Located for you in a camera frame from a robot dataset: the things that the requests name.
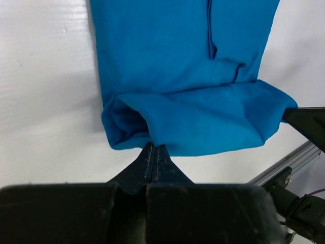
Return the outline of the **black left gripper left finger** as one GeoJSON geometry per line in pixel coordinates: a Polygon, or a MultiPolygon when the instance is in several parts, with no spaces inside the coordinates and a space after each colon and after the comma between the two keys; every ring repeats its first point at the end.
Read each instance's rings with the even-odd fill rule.
{"type": "Polygon", "coordinates": [[[1,243],[145,243],[154,147],[105,183],[1,188],[1,243]]]}

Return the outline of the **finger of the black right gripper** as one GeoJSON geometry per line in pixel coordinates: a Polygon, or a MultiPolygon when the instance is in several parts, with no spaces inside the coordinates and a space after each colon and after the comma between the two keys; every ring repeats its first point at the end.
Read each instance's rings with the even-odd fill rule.
{"type": "Polygon", "coordinates": [[[286,109],[282,119],[324,152],[324,107],[286,109]]]}

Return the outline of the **blue t shirt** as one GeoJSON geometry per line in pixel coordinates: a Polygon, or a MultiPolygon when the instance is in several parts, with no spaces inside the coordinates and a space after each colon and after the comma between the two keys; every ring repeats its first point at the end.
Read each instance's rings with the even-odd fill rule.
{"type": "Polygon", "coordinates": [[[259,147],[297,103],[259,80],[278,1],[91,1],[115,150],[172,156],[259,147]]]}

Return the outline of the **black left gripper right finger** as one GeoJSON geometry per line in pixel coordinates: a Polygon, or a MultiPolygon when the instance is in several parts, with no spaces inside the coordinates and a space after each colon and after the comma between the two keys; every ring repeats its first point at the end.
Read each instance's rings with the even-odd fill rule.
{"type": "Polygon", "coordinates": [[[284,243],[271,196],[249,184],[191,184],[165,147],[155,150],[146,189],[147,243],[284,243]]]}

